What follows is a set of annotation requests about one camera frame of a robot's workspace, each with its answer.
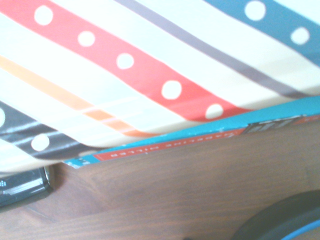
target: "black phone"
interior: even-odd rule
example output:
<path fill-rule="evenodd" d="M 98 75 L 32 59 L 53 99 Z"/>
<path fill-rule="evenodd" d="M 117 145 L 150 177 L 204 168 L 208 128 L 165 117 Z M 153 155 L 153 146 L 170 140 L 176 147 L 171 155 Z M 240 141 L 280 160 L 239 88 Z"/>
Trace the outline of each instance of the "black phone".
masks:
<path fill-rule="evenodd" d="M 0 177 L 0 213 L 43 199 L 53 190 L 52 166 Z"/>

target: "striped fabric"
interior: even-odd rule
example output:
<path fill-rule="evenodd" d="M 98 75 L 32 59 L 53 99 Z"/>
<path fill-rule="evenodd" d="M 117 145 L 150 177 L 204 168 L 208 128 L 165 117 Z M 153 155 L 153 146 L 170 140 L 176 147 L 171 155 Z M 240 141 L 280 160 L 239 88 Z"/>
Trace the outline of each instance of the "striped fabric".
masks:
<path fill-rule="evenodd" d="M 0 1 L 0 172 L 319 95 L 320 6 L 285 2 Z"/>

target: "white stripe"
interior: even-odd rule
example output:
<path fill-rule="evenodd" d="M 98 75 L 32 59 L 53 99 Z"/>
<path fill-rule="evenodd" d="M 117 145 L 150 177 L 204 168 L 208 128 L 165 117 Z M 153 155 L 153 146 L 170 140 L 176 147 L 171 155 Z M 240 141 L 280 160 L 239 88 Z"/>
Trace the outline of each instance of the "white stripe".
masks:
<path fill-rule="evenodd" d="M 261 109 L 291 101 L 253 83 L 114 1 L 53 2 L 166 63 L 178 73 L 236 106 Z"/>
<path fill-rule="evenodd" d="M 320 25 L 319 0 L 274 0 L 288 9 Z"/>
<path fill-rule="evenodd" d="M 205 1 L 137 2 L 262 73 L 303 93 L 320 94 L 319 67 L 281 42 L 235 20 Z"/>
<path fill-rule="evenodd" d="M 5 26 L 0 27 L 0 31 L 6 36 L 0 40 L 1 55 L 135 128 L 162 134 L 197 124 L 186 122 L 181 116 L 135 91 L 98 65 L 5 16 L 0 15 L 0 21 L 3 23 L 1 26 Z M 128 139 L 117 141 L 120 144 L 127 142 Z"/>
<path fill-rule="evenodd" d="M 23 172 L 62 162 L 36 159 L 2 139 L 0 139 L 0 156 L 0 172 Z"/>
<path fill-rule="evenodd" d="M 139 138 L 123 136 L 70 109 L 2 69 L 0 69 L 0 79 L 1 101 L 82 144 L 111 147 L 139 140 Z"/>

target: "wooden table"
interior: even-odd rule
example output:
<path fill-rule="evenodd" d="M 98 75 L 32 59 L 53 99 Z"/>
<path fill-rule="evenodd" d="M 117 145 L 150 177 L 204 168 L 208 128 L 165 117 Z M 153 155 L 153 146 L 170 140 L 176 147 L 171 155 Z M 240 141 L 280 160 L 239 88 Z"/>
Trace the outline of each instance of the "wooden table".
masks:
<path fill-rule="evenodd" d="M 320 189 L 320 122 L 55 170 L 54 193 L 0 214 L 1 240 L 228 240 Z"/>

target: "red stripe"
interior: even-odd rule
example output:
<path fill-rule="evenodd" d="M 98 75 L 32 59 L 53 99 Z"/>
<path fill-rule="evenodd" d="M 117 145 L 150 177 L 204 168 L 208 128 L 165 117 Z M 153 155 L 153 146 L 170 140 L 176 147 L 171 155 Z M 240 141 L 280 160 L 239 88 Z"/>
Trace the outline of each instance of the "red stripe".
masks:
<path fill-rule="evenodd" d="M 299 121 L 296 121 L 293 125 L 310 123 L 318 120 L 320 120 L 320 115 L 306 116 L 301 118 Z"/>
<path fill-rule="evenodd" d="M 52 22 L 44 26 L 34 20 L 35 10 L 42 5 L 53 11 Z M 212 104 L 220 104 L 224 110 L 223 114 L 214 120 L 249 112 L 247 109 L 236 107 L 215 96 L 164 63 L 53 2 L 48 0 L 1 0 L 0 11 L 26 28 L 91 60 L 136 91 L 187 120 L 212 121 L 205 117 L 208 107 Z M 95 35 L 95 42 L 92 46 L 83 47 L 78 43 L 78 35 L 83 31 L 90 31 Z M 131 68 L 118 68 L 116 59 L 121 53 L 133 56 L 134 65 Z M 161 94 L 162 86 L 168 80 L 179 81 L 182 85 L 182 93 L 177 99 L 168 100 Z"/>
<path fill-rule="evenodd" d="M 117 151 L 109 151 L 109 152 L 95 154 L 93 156 L 100 161 L 119 159 L 119 158 L 138 155 L 138 154 L 150 153 L 150 152 L 155 152 L 155 151 L 164 150 L 164 149 L 171 149 L 171 148 L 176 148 L 176 147 L 190 145 L 190 144 L 207 142 L 214 139 L 230 138 L 233 136 L 240 135 L 244 130 L 245 128 L 240 128 L 240 129 L 231 130 L 231 131 L 211 133 L 211 134 L 189 137 L 189 138 L 184 138 L 184 139 L 174 140 L 174 141 L 167 141 L 167 142 L 157 143 L 152 145 L 138 146 L 138 147 L 127 148 L 127 149 L 122 149 Z"/>

